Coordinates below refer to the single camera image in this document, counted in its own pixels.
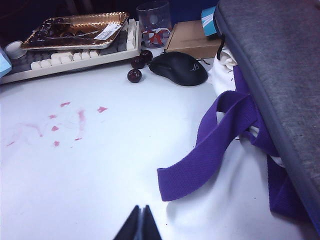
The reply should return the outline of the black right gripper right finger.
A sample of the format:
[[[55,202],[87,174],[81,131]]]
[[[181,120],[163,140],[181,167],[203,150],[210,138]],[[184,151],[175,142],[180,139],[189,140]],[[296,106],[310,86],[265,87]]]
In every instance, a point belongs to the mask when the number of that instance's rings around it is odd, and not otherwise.
[[[143,240],[162,240],[149,205],[143,209],[141,235]]]

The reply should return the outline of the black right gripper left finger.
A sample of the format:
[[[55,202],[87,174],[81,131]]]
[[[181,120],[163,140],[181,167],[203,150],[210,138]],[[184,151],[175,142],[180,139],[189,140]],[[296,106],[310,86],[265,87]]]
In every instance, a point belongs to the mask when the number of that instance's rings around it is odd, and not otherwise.
[[[139,216],[140,208],[136,205],[114,237],[114,240],[133,240],[137,233]]]

